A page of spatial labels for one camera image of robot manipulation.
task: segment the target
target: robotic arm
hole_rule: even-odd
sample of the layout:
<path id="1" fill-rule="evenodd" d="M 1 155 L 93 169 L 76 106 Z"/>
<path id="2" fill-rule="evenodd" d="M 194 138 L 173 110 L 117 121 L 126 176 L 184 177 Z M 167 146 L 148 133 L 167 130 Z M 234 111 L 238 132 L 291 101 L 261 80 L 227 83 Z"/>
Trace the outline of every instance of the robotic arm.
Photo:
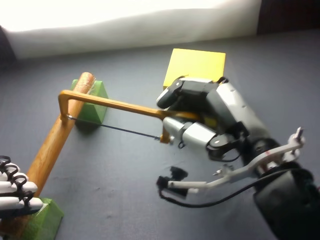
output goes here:
<path id="1" fill-rule="evenodd" d="M 221 178 L 212 182 L 182 181 L 187 172 L 172 167 L 172 177 L 160 176 L 157 181 L 161 198 L 183 207 L 204 208 L 255 187 L 255 204 L 278 239 L 316 237 L 320 223 L 320 194 L 313 184 L 312 174 L 296 162 L 305 142 L 301 128 L 289 137 L 286 145 L 279 145 L 225 77 L 218 82 L 179 77 L 156 102 L 162 109 L 201 114 L 203 122 L 166 117 L 163 126 L 178 140 L 179 148 L 197 148 L 210 160 L 225 163 L 217 171 Z M 237 150 L 244 165 L 235 170 L 228 163 L 238 157 L 223 159 L 224 154 L 233 149 Z M 258 180 L 217 202 L 192 205 L 162 193 L 166 190 L 186 197 L 199 189 L 213 190 L 246 177 Z"/>

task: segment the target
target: yellow block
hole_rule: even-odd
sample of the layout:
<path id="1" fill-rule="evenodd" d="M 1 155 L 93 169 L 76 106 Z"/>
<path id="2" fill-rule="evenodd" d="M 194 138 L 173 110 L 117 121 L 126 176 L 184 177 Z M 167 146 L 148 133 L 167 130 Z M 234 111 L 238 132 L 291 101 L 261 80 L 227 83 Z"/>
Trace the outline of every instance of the yellow block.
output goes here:
<path id="1" fill-rule="evenodd" d="M 224 75 L 226 54 L 175 48 L 172 51 L 163 89 L 181 76 L 218 81 Z"/>

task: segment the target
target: green support block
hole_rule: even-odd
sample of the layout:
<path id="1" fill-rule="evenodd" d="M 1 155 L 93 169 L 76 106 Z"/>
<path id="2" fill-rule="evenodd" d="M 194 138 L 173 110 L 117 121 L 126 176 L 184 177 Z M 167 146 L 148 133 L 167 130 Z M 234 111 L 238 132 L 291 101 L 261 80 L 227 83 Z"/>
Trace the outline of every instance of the green support block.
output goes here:
<path id="1" fill-rule="evenodd" d="M 44 207 L 31 215 L 22 240 L 54 240 L 64 213 L 52 199 L 41 198 Z"/>
<path id="2" fill-rule="evenodd" d="M 71 89 L 73 90 L 77 84 L 77 79 L 73 80 Z M 105 86 L 102 81 L 94 81 L 93 87 L 89 93 L 92 96 L 108 98 Z M 86 102 L 78 116 L 79 119 L 102 124 L 106 115 L 107 107 Z"/>

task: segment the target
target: white curtain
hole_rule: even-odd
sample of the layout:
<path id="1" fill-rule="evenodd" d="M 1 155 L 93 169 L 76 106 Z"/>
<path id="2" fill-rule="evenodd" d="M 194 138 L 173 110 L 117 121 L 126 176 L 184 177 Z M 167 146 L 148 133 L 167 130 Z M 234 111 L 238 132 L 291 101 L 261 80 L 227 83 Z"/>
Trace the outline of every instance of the white curtain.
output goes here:
<path id="1" fill-rule="evenodd" d="M 261 0 L 11 0 L 19 59 L 255 35 Z"/>

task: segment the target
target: gray table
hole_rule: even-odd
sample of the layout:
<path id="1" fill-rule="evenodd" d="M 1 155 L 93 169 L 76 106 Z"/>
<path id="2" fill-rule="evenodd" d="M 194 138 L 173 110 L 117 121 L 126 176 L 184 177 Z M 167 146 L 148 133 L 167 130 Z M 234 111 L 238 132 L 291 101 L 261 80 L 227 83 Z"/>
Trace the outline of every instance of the gray table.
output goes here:
<path id="1" fill-rule="evenodd" d="M 58 93 L 85 71 L 104 82 L 111 99 L 155 107 L 172 49 L 185 48 L 226 53 L 225 76 L 281 144 L 297 127 L 306 129 L 300 162 L 319 183 L 319 43 L 320 31 L 312 30 L 20 62 L 0 73 L 0 153 L 26 172 L 59 114 Z M 157 119 L 115 109 L 104 123 L 153 135 L 162 128 Z M 56 239 L 275 239 L 253 190 L 207 209 L 159 199 L 155 181 L 172 165 L 186 169 L 190 181 L 211 181 L 220 166 L 142 136 L 74 128 L 42 192 L 65 212 Z M 190 201 L 218 200 L 249 181 Z"/>

